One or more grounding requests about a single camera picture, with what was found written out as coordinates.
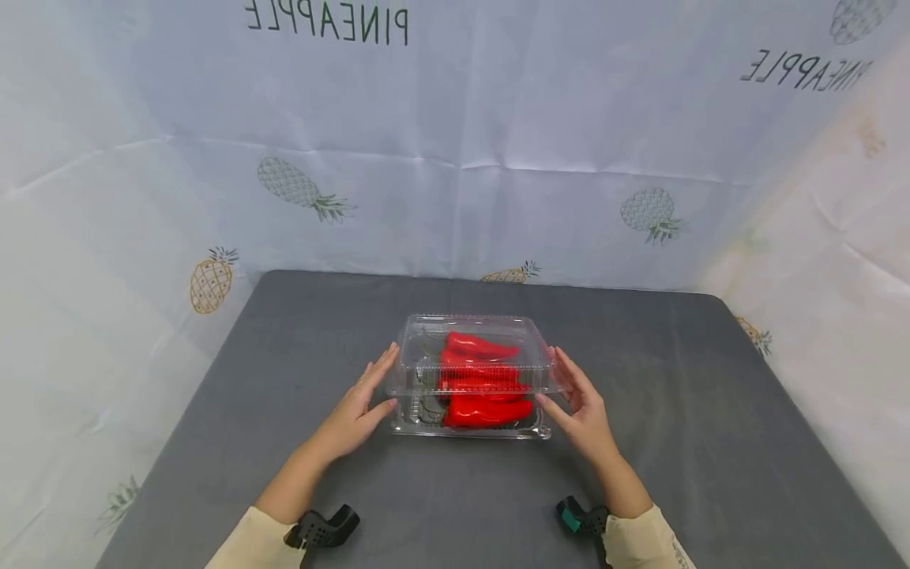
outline red pepper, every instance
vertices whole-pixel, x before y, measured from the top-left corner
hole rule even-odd
[[[528,400],[497,403],[455,395],[451,398],[442,424],[447,427],[489,429],[521,421],[531,411],[533,405]]]
[[[509,360],[519,352],[518,346],[502,346],[461,332],[449,332],[446,337],[446,350],[487,361]]]
[[[471,356],[448,349],[440,354],[440,364],[443,366],[442,374],[452,377],[469,375],[496,381],[517,381],[519,375],[518,368],[502,363],[474,360]]]
[[[524,398],[524,394],[528,390],[517,381],[488,380],[476,377],[454,378],[448,382],[446,387],[452,397],[483,399],[491,402],[518,401]]]

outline fabric backdrop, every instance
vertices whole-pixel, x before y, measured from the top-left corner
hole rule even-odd
[[[5,6],[0,566],[93,564],[263,271],[698,289],[908,19]]]
[[[910,38],[743,223],[701,288],[757,344],[910,559]]]

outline green pineapple illustration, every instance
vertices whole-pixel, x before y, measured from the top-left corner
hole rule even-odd
[[[304,208],[315,209],[319,221],[343,223],[344,218],[350,217],[348,212],[356,209],[347,203],[346,198],[319,193],[313,180],[281,158],[262,158],[258,176],[262,186],[279,198]]]
[[[534,261],[526,260],[520,267],[493,272],[489,275],[484,275],[480,280],[483,282],[514,282],[522,284],[531,277],[536,277],[540,272],[541,268]]]
[[[647,231],[645,243],[663,245],[667,239],[678,239],[688,225],[673,219],[673,200],[663,188],[643,188],[622,203],[620,215],[636,231]]]
[[[95,533],[100,533],[104,530],[113,531],[117,524],[126,516],[126,513],[129,512],[129,508],[133,505],[137,494],[139,494],[139,486],[133,476],[129,477],[128,483],[120,483],[114,492],[109,493],[107,495],[107,509],[98,516],[98,521],[101,522],[101,525]]]
[[[858,42],[884,22],[897,0],[840,0],[831,20],[831,37],[839,46]]]

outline beige sleeve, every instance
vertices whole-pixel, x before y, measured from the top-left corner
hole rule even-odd
[[[206,569],[297,569],[305,551],[285,545],[290,528],[251,507]]]
[[[657,506],[633,520],[609,516],[603,546],[613,569],[695,569]]]

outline gray tabletop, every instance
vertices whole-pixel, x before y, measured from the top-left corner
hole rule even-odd
[[[419,312],[515,314],[588,372],[700,569],[905,568],[730,311],[710,296],[276,271],[263,276],[98,567],[202,567],[288,454]],[[312,567],[596,567],[555,504],[602,498],[545,442],[379,431],[313,507],[362,522]]]

